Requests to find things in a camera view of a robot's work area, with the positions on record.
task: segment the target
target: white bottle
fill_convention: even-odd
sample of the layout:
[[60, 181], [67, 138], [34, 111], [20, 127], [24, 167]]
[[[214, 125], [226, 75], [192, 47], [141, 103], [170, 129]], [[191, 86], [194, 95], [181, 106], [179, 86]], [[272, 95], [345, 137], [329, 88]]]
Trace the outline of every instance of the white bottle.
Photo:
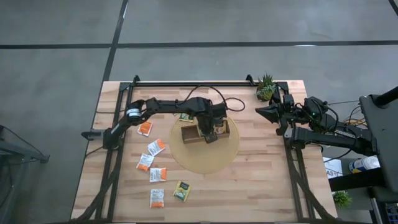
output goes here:
[[348, 165], [349, 170], [355, 174], [363, 172], [369, 169], [375, 169], [380, 167], [379, 159], [376, 156], [369, 156], [363, 159], [350, 162]]

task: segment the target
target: black metal frame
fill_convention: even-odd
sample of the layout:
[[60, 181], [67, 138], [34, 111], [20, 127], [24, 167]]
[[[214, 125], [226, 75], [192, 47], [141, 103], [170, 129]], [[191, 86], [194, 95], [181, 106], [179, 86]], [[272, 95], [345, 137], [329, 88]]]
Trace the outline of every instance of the black metal frame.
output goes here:
[[5, 154], [2, 154], [2, 156], [22, 156], [21, 167], [18, 169], [15, 178], [13, 178], [14, 181], [13, 182], [10, 181], [11, 186], [7, 193], [6, 198], [4, 199], [4, 210], [0, 215], [0, 223], [8, 223], [11, 217], [11, 213], [14, 210], [16, 197], [21, 189], [22, 180], [25, 176], [27, 168], [30, 165], [29, 162], [32, 159], [37, 159], [38, 161], [40, 161], [40, 163], [47, 163], [49, 161], [50, 156], [45, 156], [38, 152], [29, 150], [27, 148], [11, 144], [2, 138], [0, 138], [0, 151], [5, 152]]
[[[128, 103], [131, 102], [132, 91], [135, 87], [197, 86], [199, 84], [212, 85], [212, 86], [257, 86], [258, 85], [256, 82], [254, 82], [254, 80], [252, 79], [252, 76], [250, 76], [250, 75], [248, 75], [246, 77], [246, 80], [242, 81], [242, 82], [228, 82], [228, 81], [225, 81], [225, 82], [140, 82], [140, 78], [138, 76], [135, 76], [133, 82], [131, 82], [131, 83], [125, 83], [125, 82], [120, 83], [118, 100], [116, 102], [115, 114], [114, 114], [114, 118], [113, 118], [113, 127], [118, 123], [119, 112], [121, 110], [121, 102], [122, 102], [123, 94], [125, 91], [127, 91], [127, 102], [126, 102], [126, 105], [127, 105]], [[278, 94], [279, 98], [281, 97], [279, 90], [283, 91], [285, 95], [289, 94], [289, 88], [287, 86], [287, 82], [277, 82], [275, 84], [277, 86], [277, 90], [275, 92]], [[333, 216], [331, 216], [322, 207], [320, 202], [316, 199], [314, 194], [312, 194], [312, 192], [309, 188], [307, 173], [305, 171], [305, 164], [304, 164], [302, 152], [296, 151], [297, 163], [298, 163], [298, 171], [297, 171], [297, 169], [295, 168], [293, 157], [292, 157], [292, 148], [291, 148], [287, 138], [285, 138], [285, 136], [283, 136], [283, 139], [284, 139], [287, 165], [289, 168], [289, 175], [290, 175], [290, 181], [292, 184], [292, 193], [293, 193], [294, 204], [295, 204], [298, 222], [305, 222], [305, 223], [357, 223], [357, 222], [344, 222], [344, 221], [338, 220], [338, 219], [334, 218]], [[112, 222], [114, 206], [116, 203], [116, 192], [118, 189], [119, 173], [120, 173], [120, 169], [121, 169], [121, 161], [122, 161], [123, 150], [124, 150], [124, 136], [121, 138], [120, 145], [116, 150], [117, 150], [116, 163], [115, 163], [113, 171], [111, 173], [109, 173], [109, 170], [110, 170], [111, 159], [112, 159], [114, 151], [108, 150], [108, 152], [107, 152], [105, 165], [104, 165], [103, 178], [101, 181], [101, 188], [100, 188], [99, 193], [97, 194], [97, 196], [95, 197], [93, 202], [90, 204], [90, 206], [83, 213], [83, 215], [77, 219], [71, 220], [70, 222], [72, 222], [72, 223], [90, 223], [93, 221], [93, 220], [90, 220], [90, 218], [94, 212], [96, 212], [95, 219], [94, 219], [96, 222], [101, 222], [101, 223]], [[103, 218], [102, 210], [103, 210], [104, 197], [106, 195], [106, 192], [109, 190], [109, 188], [111, 186], [112, 186], [112, 189], [111, 189], [111, 195], [110, 195], [110, 200], [109, 200], [108, 212], [106, 214], [106, 218]], [[303, 209], [302, 209], [302, 205], [301, 205], [301, 201], [300, 201], [298, 186], [300, 186], [300, 188], [304, 192], [307, 211], [308, 211], [308, 218], [304, 217], [304, 215], [303, 215]], [[319, 216], [322, 219], [316, 218], [314, 209], [318, 212]]]

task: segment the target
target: wooden box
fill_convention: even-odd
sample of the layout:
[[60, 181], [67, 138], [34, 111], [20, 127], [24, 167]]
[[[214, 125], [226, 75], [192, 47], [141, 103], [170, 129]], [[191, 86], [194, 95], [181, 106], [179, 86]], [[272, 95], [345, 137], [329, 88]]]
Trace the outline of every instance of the wooden box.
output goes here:
[[[217, 134], [218, 139], [228, 138], [230, 134], [229, 125], [227, 120], [225, 122], [225, 130], [226, 132], [223, 134]], [[205, 138], [199, 135], [198, 126], [197, 125], [189, 125], [181, 127], [182, 141], [184, 144], [193, 143], [193, 142], [205, 142]]]

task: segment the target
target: orange tea packet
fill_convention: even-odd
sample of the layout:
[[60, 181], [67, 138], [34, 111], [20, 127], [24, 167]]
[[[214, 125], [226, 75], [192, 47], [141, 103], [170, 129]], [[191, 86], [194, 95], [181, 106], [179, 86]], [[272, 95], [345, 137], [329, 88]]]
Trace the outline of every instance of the orange tea packet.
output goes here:
[[164, 207], [164, 190], [152, 189], [150, 190], [150, 208], [163, 208]]
[[150, 168], [149, 182], [166, 181], [166, 168]]
[[137, 133], [143, 136], [149, 136], [151, 129], [152, 129], [152, 122], [146, 121], [139, 125]]
[[166, 145], [162, 140], [158, 139], [148, 145], [148, 151], [152, 156], [158, 155], [163, 149], [166, 148]]
[[136, 168], [148, 171], [154, 159], [155, 157], [142, 153], [141, 159], [139, 160]]

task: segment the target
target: succulent plant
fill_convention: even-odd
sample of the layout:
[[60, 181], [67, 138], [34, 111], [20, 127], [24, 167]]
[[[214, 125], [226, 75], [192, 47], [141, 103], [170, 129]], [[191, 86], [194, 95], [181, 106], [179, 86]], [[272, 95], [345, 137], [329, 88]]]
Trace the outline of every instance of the succulent plant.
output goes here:
[[261, 101], [270, 100], [275, 92], [275, 85], [272, 82], [272, 75], [263, 75], [262, 80], [259, 78], [256, 96]]
[[352, 198], [345, 191], [335, 192], [335, 194], [333, 195], [333, 200], [340, 208], [346, 208], [352, 202]]

